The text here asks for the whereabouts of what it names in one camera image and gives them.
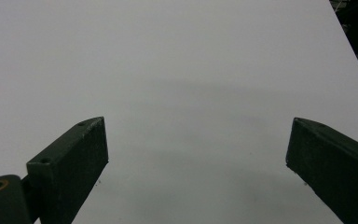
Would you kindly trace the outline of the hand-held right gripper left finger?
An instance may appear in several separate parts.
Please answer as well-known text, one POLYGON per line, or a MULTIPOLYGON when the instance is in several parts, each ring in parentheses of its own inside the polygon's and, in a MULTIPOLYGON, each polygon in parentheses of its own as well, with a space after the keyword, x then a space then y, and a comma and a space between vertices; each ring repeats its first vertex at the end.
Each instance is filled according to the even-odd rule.
POLYGON ((71 224, 109 162, 104 118, 79 122, 26 163, 42 224, 71 224))

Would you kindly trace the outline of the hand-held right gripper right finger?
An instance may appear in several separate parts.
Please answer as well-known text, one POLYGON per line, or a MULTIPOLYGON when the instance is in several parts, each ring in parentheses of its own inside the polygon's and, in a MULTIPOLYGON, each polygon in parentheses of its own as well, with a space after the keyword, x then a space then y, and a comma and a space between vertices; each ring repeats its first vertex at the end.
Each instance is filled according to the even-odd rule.
POLYGON ((317 121, 295 118, 285 157, 344 224, 358 224, 358 142, 317 121))

